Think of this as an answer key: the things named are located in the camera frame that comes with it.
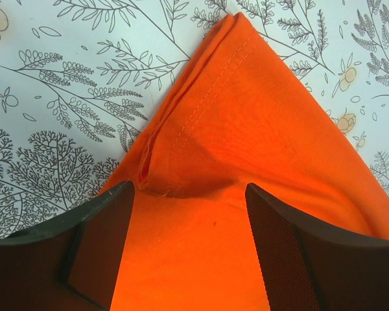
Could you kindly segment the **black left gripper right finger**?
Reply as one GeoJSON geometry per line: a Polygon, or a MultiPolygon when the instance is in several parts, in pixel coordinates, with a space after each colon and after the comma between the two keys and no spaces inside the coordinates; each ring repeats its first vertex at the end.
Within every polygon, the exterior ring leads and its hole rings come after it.
{"type": "Polygon", "coordinates": [[[253,183],[245,198],[271,310],[389,310],[389,240],[328,224],[253,183]]]}

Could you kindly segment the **orange t shirt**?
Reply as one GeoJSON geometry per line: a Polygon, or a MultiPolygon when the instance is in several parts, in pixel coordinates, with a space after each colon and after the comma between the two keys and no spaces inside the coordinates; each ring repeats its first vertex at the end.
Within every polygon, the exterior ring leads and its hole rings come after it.
{"type": "Polygon", "coordinates": [[[106,182],[136,188],[113,310],[268,310],[245,189],[389,240],[389,197],[242,14],[209,32],[106,182]]]}

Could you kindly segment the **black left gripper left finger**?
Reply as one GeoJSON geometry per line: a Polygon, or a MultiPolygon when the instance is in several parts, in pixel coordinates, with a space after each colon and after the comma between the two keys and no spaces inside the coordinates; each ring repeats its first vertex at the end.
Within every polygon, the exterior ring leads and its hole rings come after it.
{"type": "Polygon", "coordinates": [[[133,203],[125,181],[0,238],[0,310],[109,310],[133,203]]]}

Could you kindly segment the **floral patterned table mat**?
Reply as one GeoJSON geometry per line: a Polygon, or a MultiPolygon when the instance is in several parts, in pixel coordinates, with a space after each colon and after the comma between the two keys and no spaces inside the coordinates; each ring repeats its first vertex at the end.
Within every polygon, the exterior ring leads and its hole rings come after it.
{"type": "Polygon", "coordinates": [[[0,1],[0,237],[96,196],[239,12],[389,196],[389,1],[0,1]]]}

